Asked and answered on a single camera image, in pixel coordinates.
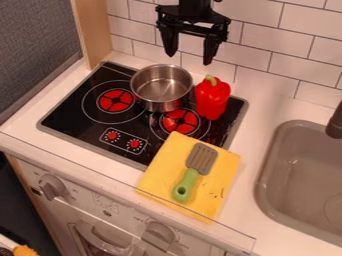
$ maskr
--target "silver pot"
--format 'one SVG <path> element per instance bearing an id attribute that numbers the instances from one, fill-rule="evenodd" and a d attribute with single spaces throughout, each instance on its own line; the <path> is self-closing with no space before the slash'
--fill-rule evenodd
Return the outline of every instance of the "silver pot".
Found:
<path id="1" fill-rule="evenodd" d="M 188 99 L 192 77 L 174 65 L 153 65 L 138 71 L 131 80 L 137 102 L 151 112 L 176 110 Z"/>

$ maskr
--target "toy stove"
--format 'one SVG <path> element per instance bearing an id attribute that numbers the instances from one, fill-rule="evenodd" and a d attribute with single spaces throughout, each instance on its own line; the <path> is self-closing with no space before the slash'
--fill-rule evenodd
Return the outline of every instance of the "toy stove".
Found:
<path id="1" fill-rule="evenodd" d="M 192 95 L 181 109 L 151 113 L 137 104 L 130 90 L 135 72 L 103 63 L 38 127 L 140 170 L 146 169 L 172 131 L 219 147 L 228 146 L 243 116 L 239 114 L 246 107 L 243 100 L 231 97 L 227 111 L 216 121 L 196 113 Z"/>

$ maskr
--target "green spatula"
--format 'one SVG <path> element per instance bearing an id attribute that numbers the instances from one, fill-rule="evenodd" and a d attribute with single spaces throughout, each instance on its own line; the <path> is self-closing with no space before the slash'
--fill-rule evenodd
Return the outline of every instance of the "green spatula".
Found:
<path id="1" fill-rule="evenodd" d="M 185 171 L 182 180 L 173 188 L 172 197 L 177 202 L 187 202 L 191 197 L 193 187 L 199 175 L 208 175 L 216 158 L 216 150 L 202 143 L 195 144 L 186 160 L 186 167 L 188 169 Z"/>

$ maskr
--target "red bell pepper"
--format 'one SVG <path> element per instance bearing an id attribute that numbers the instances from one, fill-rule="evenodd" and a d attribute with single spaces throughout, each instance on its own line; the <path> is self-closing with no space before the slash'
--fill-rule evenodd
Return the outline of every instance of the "red bell pepper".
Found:
<path id="1" fill-rule="evenodd" d="M 226 110 L 230 91 L 229 84 L 222 82 L 217 77 L 207 75 L 195 87 L 198 114 L 209 120 L 218 119 Z"/>

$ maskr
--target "spatula head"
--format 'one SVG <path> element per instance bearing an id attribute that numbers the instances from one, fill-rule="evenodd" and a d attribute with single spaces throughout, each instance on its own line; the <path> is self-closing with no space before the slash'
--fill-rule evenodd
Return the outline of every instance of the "spatula head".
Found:
<path id="1" fill-rule="evenodd" d="M 217 151 L 215 149 L 197 143 L 186 160 L 186 166 L 197 170 L 201 175 L 208 175 L 216 158 Z"/>

